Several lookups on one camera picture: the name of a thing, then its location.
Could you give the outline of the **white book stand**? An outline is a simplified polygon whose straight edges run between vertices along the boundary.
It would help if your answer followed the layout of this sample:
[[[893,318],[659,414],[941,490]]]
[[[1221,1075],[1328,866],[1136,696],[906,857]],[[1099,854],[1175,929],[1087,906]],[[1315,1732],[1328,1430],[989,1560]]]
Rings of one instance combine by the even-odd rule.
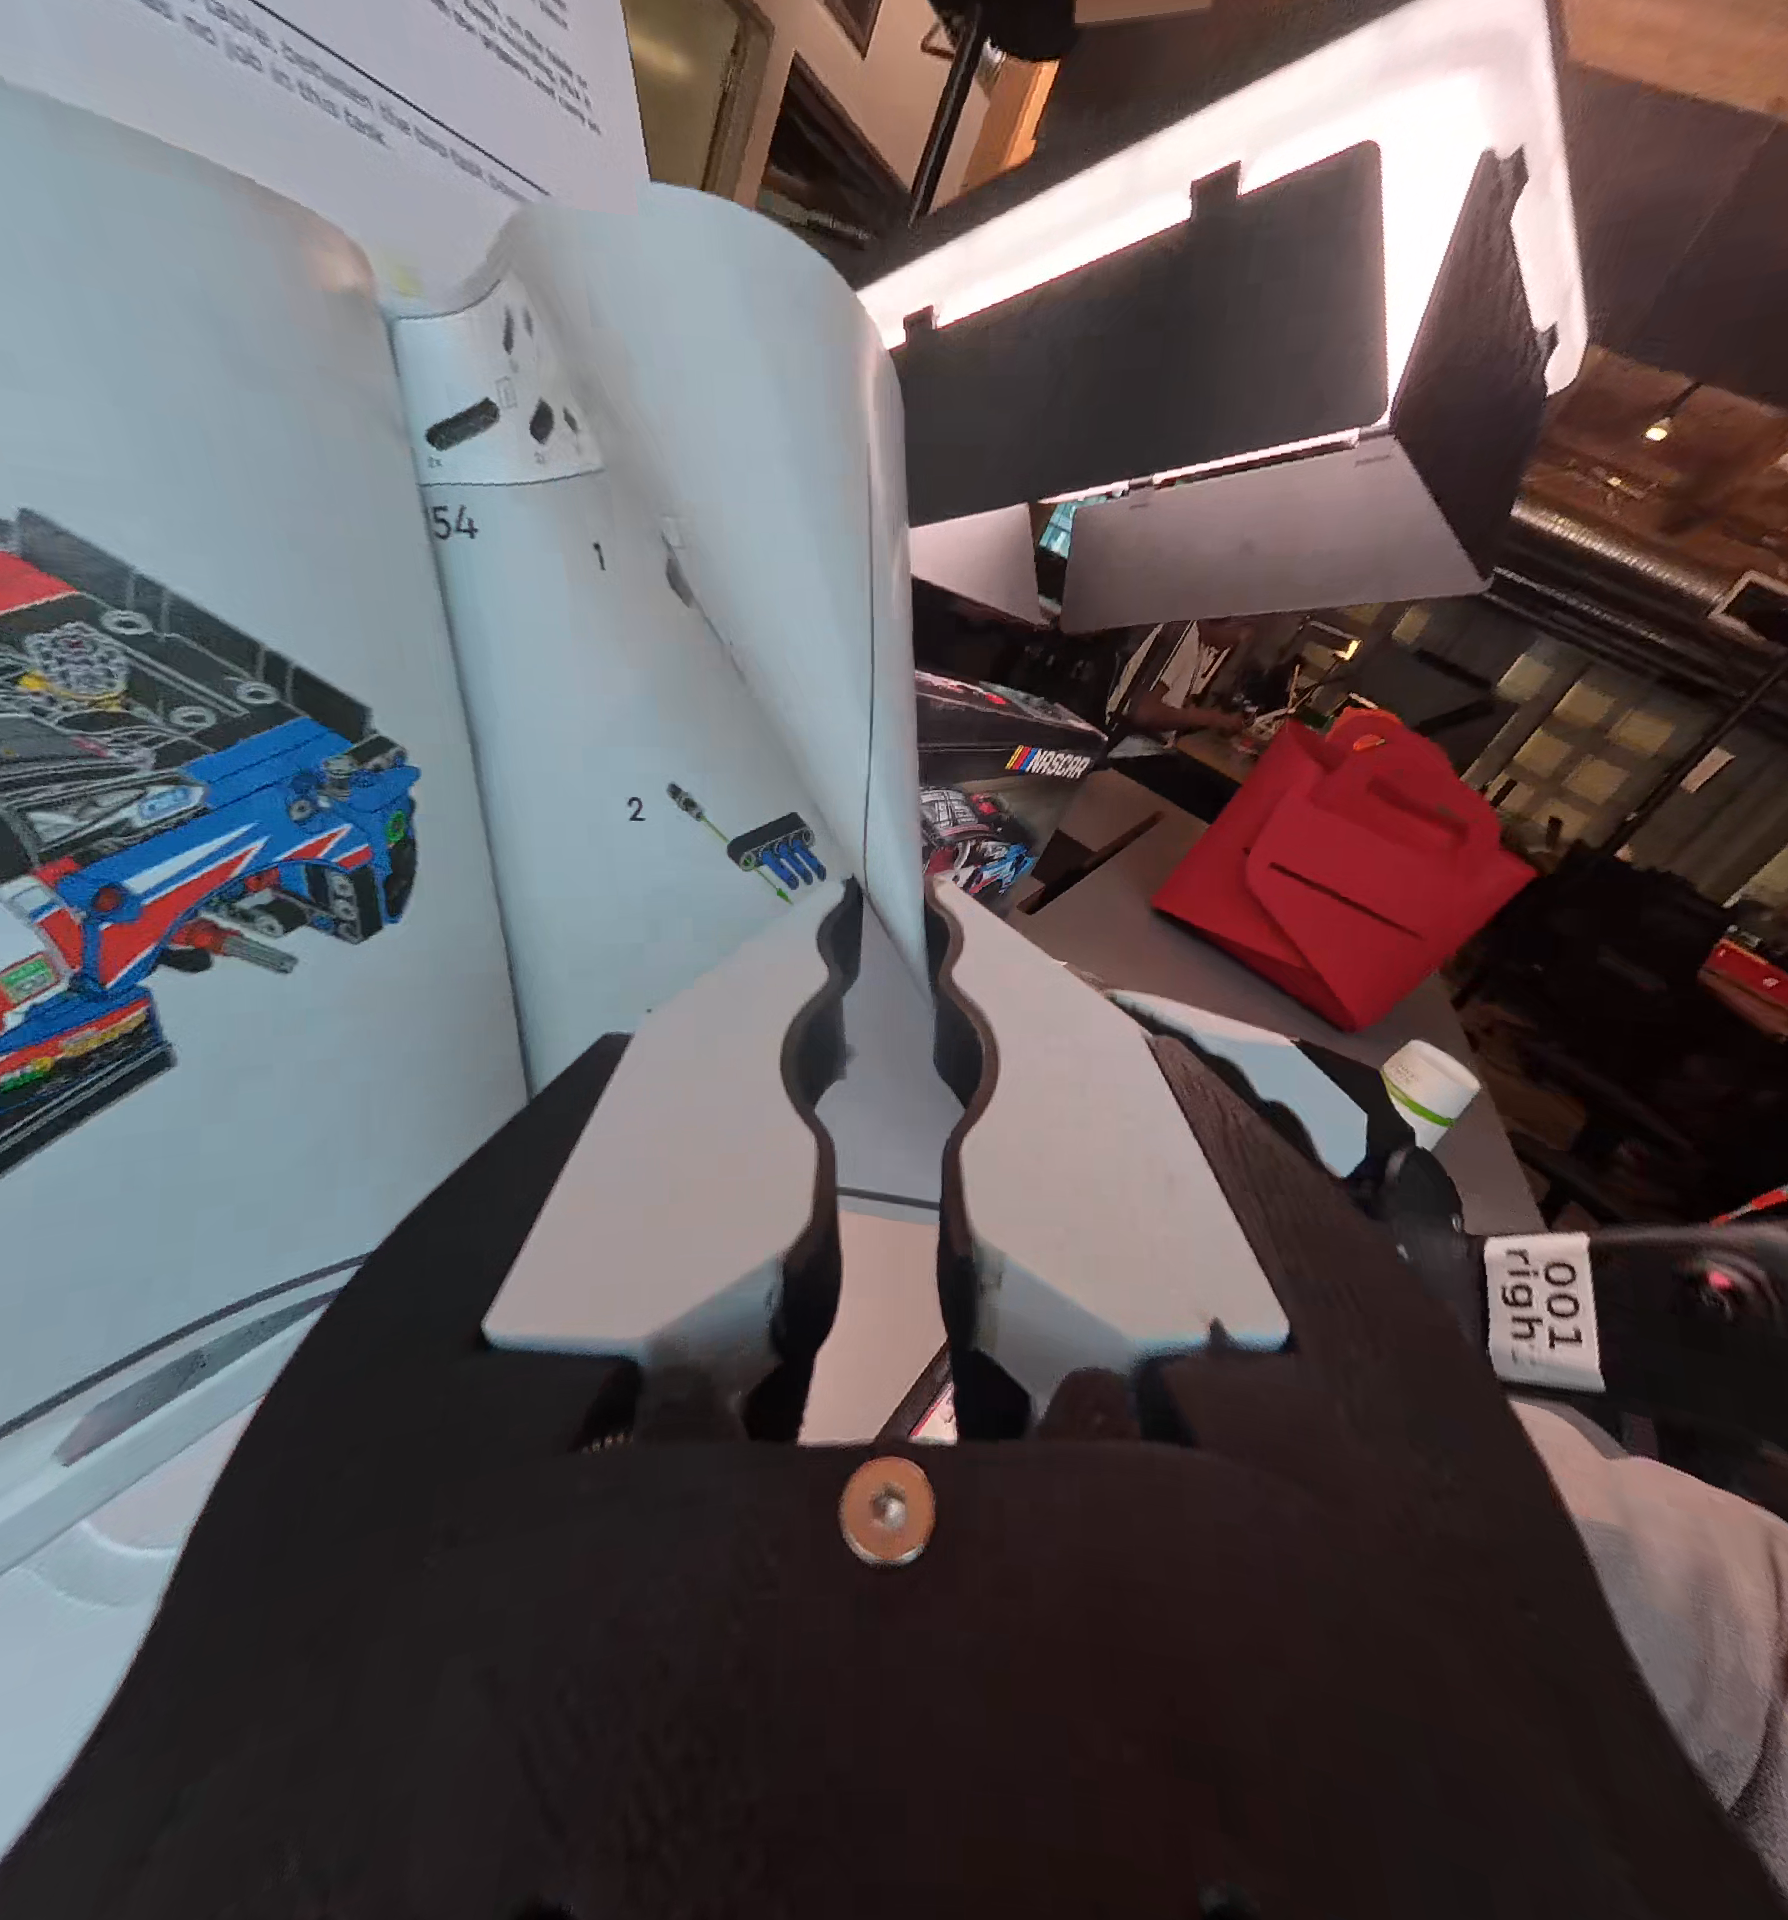
[[[0,1577],[258,1406],[356,1269],[258,1290],[0,1424]]]

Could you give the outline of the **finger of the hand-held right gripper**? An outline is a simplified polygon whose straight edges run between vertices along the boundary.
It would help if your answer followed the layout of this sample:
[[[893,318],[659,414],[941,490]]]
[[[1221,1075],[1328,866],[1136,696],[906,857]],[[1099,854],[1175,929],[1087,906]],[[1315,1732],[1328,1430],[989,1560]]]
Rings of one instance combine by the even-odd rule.
[[[1382,1075],[1339,1050],[1198,1005],[1129,989],[1111,999],[1152,1034],[1175,1037],[1245,1082],[1243,1097],[1341,1178],[1382,1163]]]

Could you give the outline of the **studio light panel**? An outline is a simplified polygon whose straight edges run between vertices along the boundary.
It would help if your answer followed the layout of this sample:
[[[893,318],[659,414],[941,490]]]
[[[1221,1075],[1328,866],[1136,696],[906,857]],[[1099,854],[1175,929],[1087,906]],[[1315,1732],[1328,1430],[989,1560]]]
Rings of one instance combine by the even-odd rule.
[[[1042,624],[1464,598],[1587,351],[1555,5],[1374,5],[891,240],[910,571]]]

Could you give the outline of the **white paper cup green band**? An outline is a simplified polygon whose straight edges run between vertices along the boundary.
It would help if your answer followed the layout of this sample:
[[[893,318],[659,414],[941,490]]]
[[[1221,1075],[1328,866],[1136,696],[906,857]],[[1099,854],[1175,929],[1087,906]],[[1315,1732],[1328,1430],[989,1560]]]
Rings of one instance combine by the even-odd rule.
[[[1423,1041],[1400,1044],[1381,1067],[1382,1087],[1413,1142],[1441,1152],[1455,1123],[1481,1093],[1480,1075],[1455,1055]]]

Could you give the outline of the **white printed instruction sheet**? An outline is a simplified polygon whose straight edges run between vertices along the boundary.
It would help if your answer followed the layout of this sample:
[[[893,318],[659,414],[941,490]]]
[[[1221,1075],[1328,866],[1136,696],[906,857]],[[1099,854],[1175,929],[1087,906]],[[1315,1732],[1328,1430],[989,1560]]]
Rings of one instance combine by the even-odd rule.
[[[183,55],[385,154],[510,199],[630,199],[652,179],[619,5],[0,5],[78,81]]]

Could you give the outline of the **person's right forearm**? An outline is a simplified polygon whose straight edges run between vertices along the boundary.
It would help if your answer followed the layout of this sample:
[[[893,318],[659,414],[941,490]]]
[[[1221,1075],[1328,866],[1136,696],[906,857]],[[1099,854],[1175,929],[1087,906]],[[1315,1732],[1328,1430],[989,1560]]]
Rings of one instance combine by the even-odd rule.
[[[1788,1452],[1707,1483],[1516,1403],[1683,1751],[1788,1892]]]

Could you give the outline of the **black toy car set box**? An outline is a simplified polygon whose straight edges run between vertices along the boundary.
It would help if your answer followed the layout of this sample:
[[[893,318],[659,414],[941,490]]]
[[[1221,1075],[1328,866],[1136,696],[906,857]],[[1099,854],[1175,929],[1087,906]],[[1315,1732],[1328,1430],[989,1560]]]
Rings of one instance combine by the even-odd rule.
[[[922,870],[1003,913],[1106,734],[1040,695],[926,669],[913,683]]]

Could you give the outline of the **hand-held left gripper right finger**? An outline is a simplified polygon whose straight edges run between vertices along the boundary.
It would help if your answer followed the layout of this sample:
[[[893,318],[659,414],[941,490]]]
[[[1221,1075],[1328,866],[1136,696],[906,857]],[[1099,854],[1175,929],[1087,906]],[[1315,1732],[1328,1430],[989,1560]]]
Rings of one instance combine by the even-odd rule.
[[[936,1281],[958,1428],[1034,1428],[1077,1373],[1289,1320],[1147,1032],[949,882],[929,884],[931,1058],[960,1103]]]

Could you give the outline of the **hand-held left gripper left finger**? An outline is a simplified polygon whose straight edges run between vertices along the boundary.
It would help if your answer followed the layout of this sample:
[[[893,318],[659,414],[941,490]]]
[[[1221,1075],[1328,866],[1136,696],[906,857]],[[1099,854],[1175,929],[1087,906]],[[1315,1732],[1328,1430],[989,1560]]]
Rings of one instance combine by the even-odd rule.
[[[811,1366],[840,1287],[818,1106],[864,908],[818,884],[640,1022],[483,1319],[492,1348],[696,1373],[726,1401]]]

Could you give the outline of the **toy car building manual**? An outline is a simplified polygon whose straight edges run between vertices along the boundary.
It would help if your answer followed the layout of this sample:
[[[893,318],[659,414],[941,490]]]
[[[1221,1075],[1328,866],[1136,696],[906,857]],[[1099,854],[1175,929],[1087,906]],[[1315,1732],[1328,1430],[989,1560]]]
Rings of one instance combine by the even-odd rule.
[[[671,185],[394,311],[0,81],[0,1443],[355,1269],[826,882],[922,965],[903,394]]]

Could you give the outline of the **red felt bag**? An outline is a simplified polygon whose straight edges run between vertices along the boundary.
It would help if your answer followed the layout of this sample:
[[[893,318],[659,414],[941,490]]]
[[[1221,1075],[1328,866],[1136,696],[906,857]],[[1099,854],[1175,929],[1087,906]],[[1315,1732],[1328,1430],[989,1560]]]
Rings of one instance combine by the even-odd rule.
[[[1532,882],[1437,743],[1356,708],[1277,734],[1152,908],[1359,1032]]]

